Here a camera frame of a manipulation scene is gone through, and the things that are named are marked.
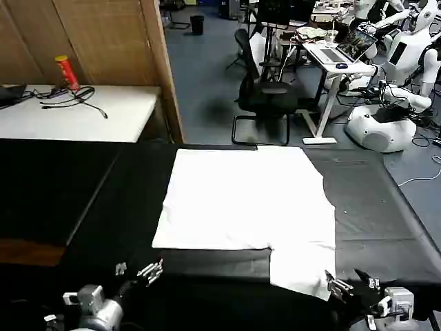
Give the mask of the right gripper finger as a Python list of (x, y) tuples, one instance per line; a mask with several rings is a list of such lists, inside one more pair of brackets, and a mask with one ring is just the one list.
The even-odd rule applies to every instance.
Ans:
[(371, 277), (367, 272), (360, 269), (355, 269), (355, 273), (358, 275), (360, 280), (365, 283), (370, 289), (380, 291), (380, 280)]
[(348, 301), (353, 297), (353, 286), (345, 283), (340, 279), (336, 279), (328, 270), (325, 270), (327, 289), (332, 296), (341, 300)]

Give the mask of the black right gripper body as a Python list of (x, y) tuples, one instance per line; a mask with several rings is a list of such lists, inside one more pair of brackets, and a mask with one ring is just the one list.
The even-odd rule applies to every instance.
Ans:
[(350, 293), (346, 309), (350, 312), (376, 312), (380, 301), (380, 287), (376, 284), (370, 286), (361, 281), (350, 281), (353, 288)]

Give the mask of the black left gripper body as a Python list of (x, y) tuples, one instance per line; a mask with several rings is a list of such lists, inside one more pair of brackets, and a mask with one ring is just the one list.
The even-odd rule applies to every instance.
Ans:
[(129, 306), (137, 294), (149, 286), (148, 278), (136, 278), (125, 281), (116, 293), (116, 302), (120, 306)]

